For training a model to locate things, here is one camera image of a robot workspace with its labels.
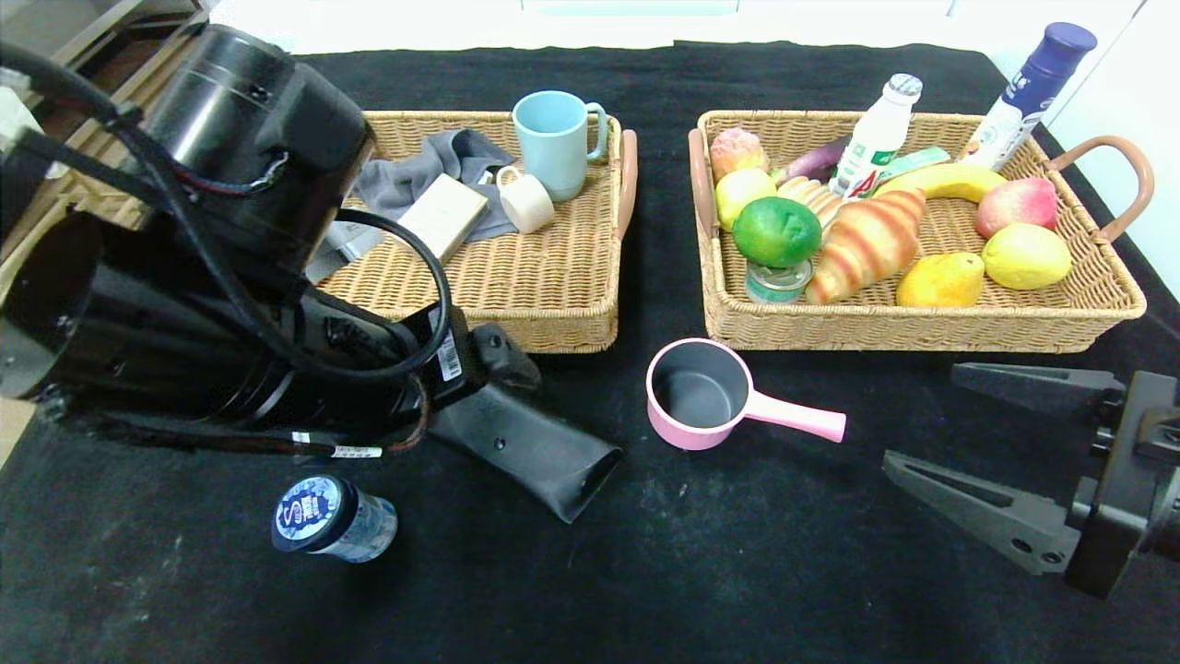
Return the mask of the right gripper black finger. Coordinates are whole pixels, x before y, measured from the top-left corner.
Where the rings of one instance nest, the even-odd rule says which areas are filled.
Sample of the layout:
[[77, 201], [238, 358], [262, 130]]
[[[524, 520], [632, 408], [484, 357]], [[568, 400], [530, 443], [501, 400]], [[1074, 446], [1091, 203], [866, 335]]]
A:
[[1125, 407], [1127, 387], [1112, 373], [1029, 364], [962, 362], [953, 384], [1058, 419], [1108, 426]]
[[881, 471], [906, 494], [936, 509], [1030, 576], [1063, 576], [1079, 548], [1068, 509], [1049, 497], [969, 476], [898, 451]]

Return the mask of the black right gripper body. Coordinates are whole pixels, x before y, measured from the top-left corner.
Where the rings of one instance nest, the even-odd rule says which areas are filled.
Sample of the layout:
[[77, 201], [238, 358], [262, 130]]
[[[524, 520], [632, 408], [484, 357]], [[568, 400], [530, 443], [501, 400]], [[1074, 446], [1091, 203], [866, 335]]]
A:
[[1075, 494], [1080, 541], [1066, 583], [1107, 599], [1138, 555], [1179, 558], [1176, 379], [1134, 374], [1103, 475]]

